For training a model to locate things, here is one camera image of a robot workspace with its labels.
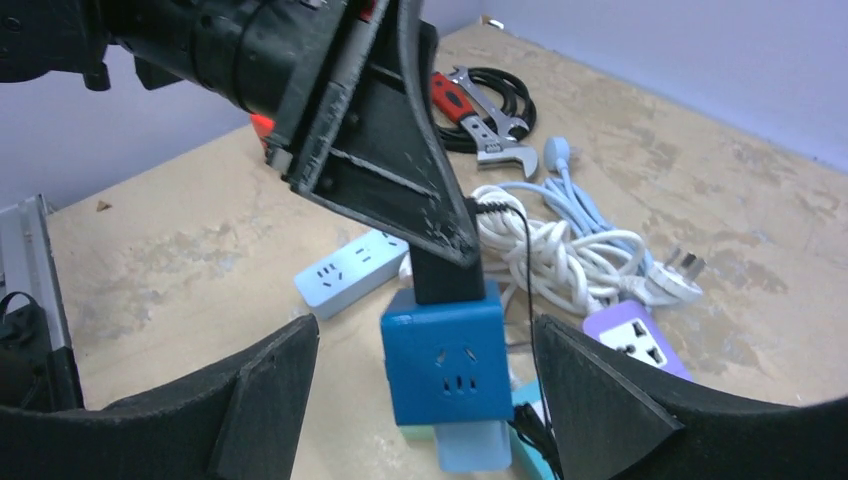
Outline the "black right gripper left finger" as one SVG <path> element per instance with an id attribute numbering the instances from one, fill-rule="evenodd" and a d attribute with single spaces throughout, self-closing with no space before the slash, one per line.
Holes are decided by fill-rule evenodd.
<path id="1" fill-rule="evenodd" d="M 4 479 L 288 479 L 319 326 L 254 345 L 98 410 L 1 410 Z"/>

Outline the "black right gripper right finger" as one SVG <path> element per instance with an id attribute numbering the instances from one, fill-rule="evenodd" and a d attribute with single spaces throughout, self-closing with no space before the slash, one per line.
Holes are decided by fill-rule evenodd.
<path id="1" fill-rule="evenodd" d="M 549 316 L 533 323 L 568 479 L 843 479 L 847 402 L 794 407 L 714 390 Z"/>

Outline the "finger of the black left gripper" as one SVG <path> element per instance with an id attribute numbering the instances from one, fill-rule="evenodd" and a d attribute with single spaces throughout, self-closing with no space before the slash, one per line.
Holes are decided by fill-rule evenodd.
<path id="1" fill-rule="evenodd" d="M 430 111 L 438 36 L 418 1 L 358 4 L 288 171 L 296 194 L 466 267 L 473 222 Z"/>

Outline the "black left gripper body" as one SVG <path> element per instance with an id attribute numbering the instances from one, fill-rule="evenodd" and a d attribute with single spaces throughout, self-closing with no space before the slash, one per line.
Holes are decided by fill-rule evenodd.
<path id="1" fill-rule="evenodd" d="M 382 25 L 381 1 L 5 1 L 1 79 L 53 72 L 110 88 L 106 50 L 133 57 L 142 85 L 197 84 L 265 116 L 281 172 L 329 156 L 376 158 L 351 111 Z"/>

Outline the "red cube socket adapter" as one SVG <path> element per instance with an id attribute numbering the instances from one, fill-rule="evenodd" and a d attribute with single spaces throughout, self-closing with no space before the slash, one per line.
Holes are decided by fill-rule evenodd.
<path id="1" fill-rule="evenodd" d="M 260 114 L 251 114 L 250 121 L 260 142 L 265 144 L 267 137 L 274 128 L 274 121 Z"/>

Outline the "purple power strip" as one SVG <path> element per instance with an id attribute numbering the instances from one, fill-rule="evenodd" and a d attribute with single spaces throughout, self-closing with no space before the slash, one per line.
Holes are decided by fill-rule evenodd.
<path id="1" fill-rule="evenodd" d="M 637 301 L 603 307 L 583 321 L 582 330 L 608 348 L 666 373 L 693 380 L 653 316 Z"/>

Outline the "black block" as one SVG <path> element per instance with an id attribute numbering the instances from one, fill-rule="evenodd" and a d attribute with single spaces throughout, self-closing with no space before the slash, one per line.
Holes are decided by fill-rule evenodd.
<path id="1" fill-rule="evenodd" d="M 485 297 L 485 280 L 478 227 L 474 226 L 477 252 L 466 267 L 444 260 L 420 247 L 409 250 L 415 300 L 419 305 L 469 302 Z"/>

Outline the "green block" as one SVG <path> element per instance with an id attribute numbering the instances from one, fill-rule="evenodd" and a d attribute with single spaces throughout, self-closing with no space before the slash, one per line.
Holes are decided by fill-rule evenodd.
<path id="1" fill-rule="evenodd" d="M 407 442 L 432 442 L 435 438 L 432 425 L 399 426 L 398 430 Z"/>

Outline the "blue block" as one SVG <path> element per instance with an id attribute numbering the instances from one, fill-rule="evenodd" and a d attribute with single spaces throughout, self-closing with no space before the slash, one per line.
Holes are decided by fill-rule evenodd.
<path id="1" fill-rule="evenodd" d="M 481 300 L 447 304 L 419 305 L 413 289 L 401 289 L 380 330 L 397 425 L 514 417 L 496 282 L 485 282 Z"/>

